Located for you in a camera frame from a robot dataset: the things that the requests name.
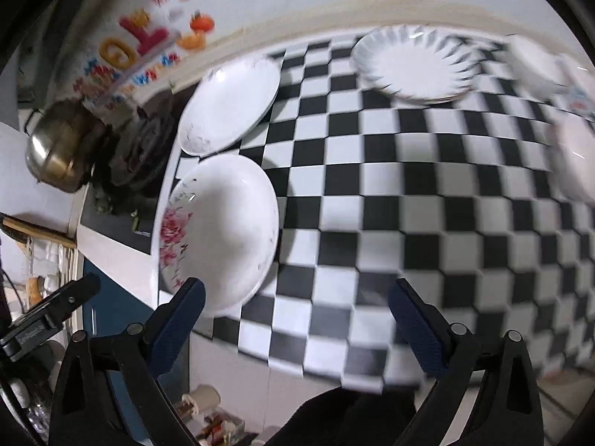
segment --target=black and white checkered surface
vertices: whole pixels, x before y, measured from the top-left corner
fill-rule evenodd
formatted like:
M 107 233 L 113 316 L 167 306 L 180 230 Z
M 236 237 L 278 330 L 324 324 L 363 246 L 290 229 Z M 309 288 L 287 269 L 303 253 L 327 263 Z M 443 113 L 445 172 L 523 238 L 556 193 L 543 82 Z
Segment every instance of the black and white checkered surface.
M 277 256 L 213 339 L 344 387 L 418 383 L 386 302 L 402 274 L 450 322 L 484 338 L 518 330 L 538 373 L 589 356 L 595 213 L 549 172 L 554 109 L 512 80 L 501 43 L 462 39 L 481 61 L 477 91 L 431 107 L 362 84 L 349 66 L 358 35 L 273 56 L 276 102 L 228 152 L 273 183 Z M 176 178 L 196 162 L 182 156 Z

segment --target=metal screw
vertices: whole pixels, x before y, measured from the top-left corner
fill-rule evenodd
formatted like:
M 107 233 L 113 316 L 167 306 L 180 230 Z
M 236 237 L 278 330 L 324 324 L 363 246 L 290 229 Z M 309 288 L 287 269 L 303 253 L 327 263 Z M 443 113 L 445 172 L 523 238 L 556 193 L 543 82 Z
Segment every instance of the metal screw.
M 467 333 L 467 327 L 465 327 L 462 323 L 456 322 L 450 326 L 450 330 L 454 335 L 465 335 Z
M 131 323 L 129 326 L 126 327 L 126 332 L 130 335 L 138 335 L 143 331 L 143 324 L 141 323 Z
M 516 330 L 508 330 L 508 338 L 513 342 L 520 342 L 522 340 L 522 335 Z
M 73 333 L 74 342 L 81 342 L 85 337 L 87 337 L 87 334 L 84 332 L 84 330 L 77 330 L 75 333 Z

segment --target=table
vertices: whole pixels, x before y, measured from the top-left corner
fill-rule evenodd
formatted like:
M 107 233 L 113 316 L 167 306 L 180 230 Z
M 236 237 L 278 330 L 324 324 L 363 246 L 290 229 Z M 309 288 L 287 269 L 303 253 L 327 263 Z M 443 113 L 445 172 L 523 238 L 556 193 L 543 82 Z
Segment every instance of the table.
M 402 274 L 449 322 L 488 339 L 518 330 L 538 374 L 587 358 L 595 215 L 549 171 L 552 103 L 513 80 L 501 41 L 463 32 L 480 60 L 475 91 L 390 101 L 349 66 L 361 36 L 271 55 L 276 101 L 226 152 L 273 183 L 279 246 L 261 290 L 209 338 L 348 388 L 414 385 L 423 373 L 386 303 Z M 176 178 L 196 162 L 182 154 Z

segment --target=stainless steel pot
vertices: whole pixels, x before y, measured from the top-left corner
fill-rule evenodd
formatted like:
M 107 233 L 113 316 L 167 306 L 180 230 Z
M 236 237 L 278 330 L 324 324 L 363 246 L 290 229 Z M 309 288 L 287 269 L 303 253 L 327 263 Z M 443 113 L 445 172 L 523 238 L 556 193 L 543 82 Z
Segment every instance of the stainless steel pot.
M 90 179 L 97 150 L 107 132 L 108 126 L 81 102 L 56 102 L 31 133 L 27 167 L 39 181 L 74 193 Z

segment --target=blue gripper pad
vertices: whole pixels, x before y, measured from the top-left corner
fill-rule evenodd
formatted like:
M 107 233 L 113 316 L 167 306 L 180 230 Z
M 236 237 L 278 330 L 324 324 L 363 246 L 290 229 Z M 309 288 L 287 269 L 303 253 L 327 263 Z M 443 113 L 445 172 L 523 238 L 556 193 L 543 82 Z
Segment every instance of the blue gripper pad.
M 399 278 L 389 291 L 390 311 L 423 371 L 431 377 L 440 378 L 448 368 L 444 363 L 441 342 L 400 286 L 401 280 L 407 283 L 404 278 Z
M 180 354 L 182 345 L 188 339 L 192 327 L 196 324 L 205 306 L 205 285 L 197 278 L 186 280 L 182 289 L 178 290 L 172 301 L 177 298 L 179 293 L 184 292 L 183 288 L 190 280 L 193 281 L 192 286 L 180 297 L 181 300 L 177 307 L 171 312 L 169 319 L 164 322 L 153 342 L 149 344 L 151 352 L 147 358 L 147 363 L 154 378 L 171 370 Z

